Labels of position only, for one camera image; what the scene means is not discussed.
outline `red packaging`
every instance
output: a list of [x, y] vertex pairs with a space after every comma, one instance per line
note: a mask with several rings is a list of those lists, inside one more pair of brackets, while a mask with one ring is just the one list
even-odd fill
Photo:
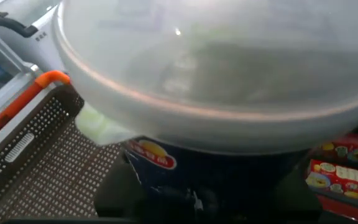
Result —
[[306, 183], [358, 199], [358, 170], [327, 162], [310, 160]]
[[323, 144], [317, 153], [335, 161], [358, 163], [358, 134], [350, 133], [333, 142]]

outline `metal frame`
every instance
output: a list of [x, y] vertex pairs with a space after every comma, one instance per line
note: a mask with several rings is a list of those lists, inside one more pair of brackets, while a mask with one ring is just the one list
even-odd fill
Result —
[[0, 66], [14, 78], [0, 89], [0, 112], [34, 82], [42, 71], [39, 67], [24, 62], [0, 39]]

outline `label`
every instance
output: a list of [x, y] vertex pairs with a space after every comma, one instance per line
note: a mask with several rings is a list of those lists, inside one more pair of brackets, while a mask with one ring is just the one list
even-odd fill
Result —
[[155, 142], [140, 140], [139, 142], [129, 141], [129, 144], [132, 152], [161, 168], [174, 169], [177, 166], [175, 158], [168, 155], [165, 149]]

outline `transparent plastic lid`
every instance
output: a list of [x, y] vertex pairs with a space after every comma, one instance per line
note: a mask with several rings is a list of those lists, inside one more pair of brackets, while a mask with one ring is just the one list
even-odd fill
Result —
[[66, 0], [57, 17], [73, 86], [136, 131], [163, 125], [139, 128], [108, 104], [205, 126], [358, 107], [355, 0]]

